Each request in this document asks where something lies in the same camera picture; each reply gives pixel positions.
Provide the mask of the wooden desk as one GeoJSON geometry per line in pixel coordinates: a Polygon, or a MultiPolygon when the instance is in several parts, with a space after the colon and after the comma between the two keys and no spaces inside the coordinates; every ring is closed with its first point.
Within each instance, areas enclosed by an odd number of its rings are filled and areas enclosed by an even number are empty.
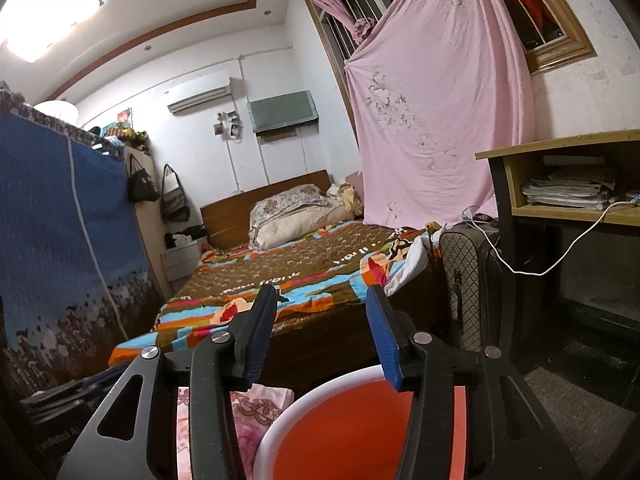
{"type": "Polygon", "coordinates": [[[598,132],[479,152],[499,220],[511,317],[522,362],[577,341],[624,361],[639,357],[639,133],[598,132]],[[615,180],[602,209],[531,204],[529,179],[593,174],[615,180]]]}

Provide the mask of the stack of papers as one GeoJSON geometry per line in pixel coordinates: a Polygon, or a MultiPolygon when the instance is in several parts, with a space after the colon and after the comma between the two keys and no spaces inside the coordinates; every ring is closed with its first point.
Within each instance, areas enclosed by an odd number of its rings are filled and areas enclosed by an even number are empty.
{"type": "Polygon", "coordinates": [[[602,210],[615,191],[615,180],[593,174],[550,174],[529,179],[522,193],[531,204],[602,210]]]}

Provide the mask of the floral pillow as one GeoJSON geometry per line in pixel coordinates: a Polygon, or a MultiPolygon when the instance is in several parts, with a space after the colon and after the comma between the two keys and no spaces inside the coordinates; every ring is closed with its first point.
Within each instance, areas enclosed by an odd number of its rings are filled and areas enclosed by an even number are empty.
{"type": "Polygon", "coordinates": [[[248,230],[250,244],[257,244],[259,230],[269,221],[292,214],[300,208],[326,206],[328,203],[328,199],[322,195],[320,188],[312,183],[297,185],[258,200],[250,211],[250,229],[248,230]]]}

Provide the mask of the pink hanging sheet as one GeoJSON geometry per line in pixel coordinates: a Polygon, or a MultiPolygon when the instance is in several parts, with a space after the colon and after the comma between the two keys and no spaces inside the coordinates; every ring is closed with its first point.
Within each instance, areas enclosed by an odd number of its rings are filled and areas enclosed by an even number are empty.
{"type": "Polygon", "coordinates": [[[535,136],[532,81],[502,0],[394,0],[345,73],[368,223],[496,213],[476,154],[535,136]]]}

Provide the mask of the hanging grey handbag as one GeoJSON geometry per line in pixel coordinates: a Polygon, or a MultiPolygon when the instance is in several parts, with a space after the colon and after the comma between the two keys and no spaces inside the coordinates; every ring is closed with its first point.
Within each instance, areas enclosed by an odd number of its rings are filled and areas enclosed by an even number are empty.
{"type": "Polygon", "coordinates": [[[160,215],[163,222],[187,222],[191,217],[188,196],[174,168],[163,166],[162,183],[160,184],[160,215]]]}

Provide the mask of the cream pillow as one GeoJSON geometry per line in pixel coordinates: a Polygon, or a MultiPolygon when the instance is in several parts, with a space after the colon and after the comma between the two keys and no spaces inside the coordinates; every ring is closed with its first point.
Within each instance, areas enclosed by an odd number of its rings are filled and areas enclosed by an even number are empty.
{"type": "Polygon", "coordinates": [[[329,200],[326,206],[306,206],[283,217],[267,221],[258,229],[253,238],[252,247],[267,250],[297,240],[326,226],[350,221],[353,218],[355,218],[354,213],[348,211],[339,200],[329,200]]]}

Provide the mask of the wooden bed headboard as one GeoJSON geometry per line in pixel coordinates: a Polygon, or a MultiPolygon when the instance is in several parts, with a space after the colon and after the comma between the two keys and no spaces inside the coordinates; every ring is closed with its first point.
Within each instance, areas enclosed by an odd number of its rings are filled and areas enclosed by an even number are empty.
{"type": "Polygon", "coordinates": [[[295,188],[297,185],[314,184],[324,193],[332,184],[325,169],[303,174],[273,184],[254,188],[247,192],[217,200],[201,208],[208,242],[220,249],[232,249],[248,243],[250,211],[260,200],[295,188]]]}

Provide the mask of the white air conditioner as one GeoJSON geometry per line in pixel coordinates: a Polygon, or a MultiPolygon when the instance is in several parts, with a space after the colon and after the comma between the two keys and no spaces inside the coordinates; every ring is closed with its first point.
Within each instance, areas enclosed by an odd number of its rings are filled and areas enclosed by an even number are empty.
{"type": "Polygon", "coordinates": [[[227,74],[211,74],[173,86],[166,93],[166,105],[171,114],[178,114],[230,94],[231,78],[227,74]]]}

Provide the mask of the blue fabric wardrobe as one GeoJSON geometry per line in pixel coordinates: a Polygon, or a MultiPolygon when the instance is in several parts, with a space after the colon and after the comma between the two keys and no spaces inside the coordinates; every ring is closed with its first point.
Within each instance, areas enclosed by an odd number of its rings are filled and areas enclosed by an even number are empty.
{"type": "Polygon", "coordinates": [[[18,398],[128,361],[163,303],[119,148],[1,93],[1,377],[18,398]]]}

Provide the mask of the red plastic basin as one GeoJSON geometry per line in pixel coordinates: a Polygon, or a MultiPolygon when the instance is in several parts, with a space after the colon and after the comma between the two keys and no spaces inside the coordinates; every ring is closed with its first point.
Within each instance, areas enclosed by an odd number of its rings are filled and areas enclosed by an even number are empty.
{"type": "Polygon", "coordinates": [[[393,479],[408,434],[411,394],[369,366],[314,388],[271,425],[255,479],[393,479]]]}

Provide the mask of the black mesh fan heater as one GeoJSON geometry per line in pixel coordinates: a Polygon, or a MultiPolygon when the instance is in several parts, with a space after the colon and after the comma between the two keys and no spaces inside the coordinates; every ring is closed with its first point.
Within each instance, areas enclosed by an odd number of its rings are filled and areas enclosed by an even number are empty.
{"type": "Polygon", "coordinates": [[[502,269],[490,243],[499,233],[492,226],[459,223],[442,233],[454,341],[463,350],[480,352],[498,346],[502,321],[502,269]]]}

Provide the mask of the pink floral blanket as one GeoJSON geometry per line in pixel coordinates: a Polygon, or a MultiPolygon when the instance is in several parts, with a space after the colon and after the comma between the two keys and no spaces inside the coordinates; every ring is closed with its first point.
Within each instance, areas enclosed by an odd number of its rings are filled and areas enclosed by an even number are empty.
{"type": "MultiPolygon", "coordinates": [[[[260,441],[277,418],[294,402],[288,388],[252,385],[247,392],[230,393],[236,436],[247,479],[253,478],[253,466],[260,441]]],[[[177,472],[179,479],[191,479],[188,387],[178,388],[177,400],[177,472]]]]}

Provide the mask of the colourful striped bed quilt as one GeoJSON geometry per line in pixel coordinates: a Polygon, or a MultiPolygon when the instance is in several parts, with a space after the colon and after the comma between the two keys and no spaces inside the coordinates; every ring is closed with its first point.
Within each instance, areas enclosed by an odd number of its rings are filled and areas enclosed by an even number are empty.
{"type": "Polygon", "coordinates": [[[435,223],[390,229],[345,221],[262,252],[209,250],[182,289],[160,308],[151,330],[119,344],[108,362],[129,363],[149,346],[165,352],[192,348],[249,309],[264,285],[283,298],[277,307],[278,330],[360,304],[372,285],[391,295],[426,268],[438,234],[435,223]]]}

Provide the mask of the white bedside cabinet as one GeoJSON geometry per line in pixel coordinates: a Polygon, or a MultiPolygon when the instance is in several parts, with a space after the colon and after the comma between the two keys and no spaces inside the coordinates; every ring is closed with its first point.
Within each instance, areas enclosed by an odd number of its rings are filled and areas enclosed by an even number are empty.
{"type": "Polygon", "coordinates": [[[166,278],[175,282],[192,275],[201,259],[205,238],[192,240],[182,246],[165,250],[160,254],[166,278]]]}

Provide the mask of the black hanging handbag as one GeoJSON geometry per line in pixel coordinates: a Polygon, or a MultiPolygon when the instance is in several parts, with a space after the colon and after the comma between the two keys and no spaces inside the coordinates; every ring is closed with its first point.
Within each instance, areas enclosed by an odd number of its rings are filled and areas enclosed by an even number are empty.
{"type": "Polygon", "coordinates": [[[129,155],[128,200],[155,203],[160,198],[154,180],[134,154],[129,155]]]}

